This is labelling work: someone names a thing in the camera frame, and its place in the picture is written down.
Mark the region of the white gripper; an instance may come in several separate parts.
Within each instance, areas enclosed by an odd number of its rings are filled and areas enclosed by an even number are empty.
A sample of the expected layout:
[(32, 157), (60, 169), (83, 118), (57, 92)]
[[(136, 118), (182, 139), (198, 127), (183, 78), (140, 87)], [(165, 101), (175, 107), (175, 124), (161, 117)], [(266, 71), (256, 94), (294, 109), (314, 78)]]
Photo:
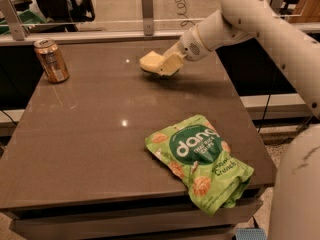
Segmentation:
[(210, 51), (203, 45), (197, 28), (192, 27), (186, 31), (172, 47), (165, 53), (157, 68), (160, 76), (171, 76), (184, 66), (187, 61), (199, 61), (206, 57)]

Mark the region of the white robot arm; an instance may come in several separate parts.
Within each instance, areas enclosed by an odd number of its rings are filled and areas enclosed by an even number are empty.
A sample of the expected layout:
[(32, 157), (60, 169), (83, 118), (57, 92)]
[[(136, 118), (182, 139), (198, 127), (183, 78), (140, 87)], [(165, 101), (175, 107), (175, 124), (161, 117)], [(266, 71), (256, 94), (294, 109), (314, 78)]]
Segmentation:
[[(281, 19), (267, 0), (222, 0), (221, 9), (185, 32), (164, 55), (198, 61), (224, 45), (255, 38), (320, 117), (320, 44)], [(269, 240), (320, 240), (320, 125), (300, 133), (278, 167)]]

